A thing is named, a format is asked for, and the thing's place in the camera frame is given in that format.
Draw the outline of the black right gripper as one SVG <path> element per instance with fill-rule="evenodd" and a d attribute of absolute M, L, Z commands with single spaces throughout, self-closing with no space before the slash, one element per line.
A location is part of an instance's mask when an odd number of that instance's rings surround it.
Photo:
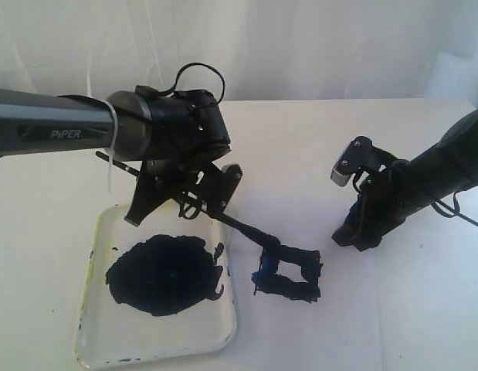
<path fill-rule="evenodd" d="M 355 247 L 360 252 L 376 248 L 383 235 L 411 215 L 404 193 L 408 164 L 388 152 L 371 153 L 352 181 L 358 199 L 331 236 L 338 246 Z"/>

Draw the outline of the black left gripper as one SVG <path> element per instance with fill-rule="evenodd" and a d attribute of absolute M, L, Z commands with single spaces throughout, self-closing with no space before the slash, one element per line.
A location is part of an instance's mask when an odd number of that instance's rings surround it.
<path fill-rule="evenodd" d="M 142 221 L 166 201 L 178 203 L 181 211 L 206 210 L 200 182 L 205 169 L 217 154 L 200 154 L 185 160 L 143 160 L 137 175 L 136 189 L 124 220 L 132 226 Z"/>

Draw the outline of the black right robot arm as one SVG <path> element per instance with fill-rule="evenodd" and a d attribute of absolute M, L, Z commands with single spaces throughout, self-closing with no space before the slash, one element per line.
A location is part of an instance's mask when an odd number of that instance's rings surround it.
<path fill-rule="evenodd" d="M 375 248 L 427 206 L 446 218 L 463 218 L 459 203 L 448 206 L 442 199 L 478 187 L 478 109 L 410 161 L 357 136 L 335 162 L 331 180 L 340 187 L 352 184 L 358 194 L 332 235 L 341 247 Z"/>

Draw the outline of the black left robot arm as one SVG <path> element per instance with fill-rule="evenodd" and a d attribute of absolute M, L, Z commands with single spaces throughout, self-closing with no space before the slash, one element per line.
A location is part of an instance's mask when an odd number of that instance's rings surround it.
<path fill-rule="evenodd" d="M 181 217 L 222 214 L 236 188 L 219 104 L 207 90 L 161 93 L 139 86 L 106 100 L 0 89 L 0 158 L 102 148 L 115 165 L 140 162 L 125 219 L 138 226 L 168 200 Z"/>

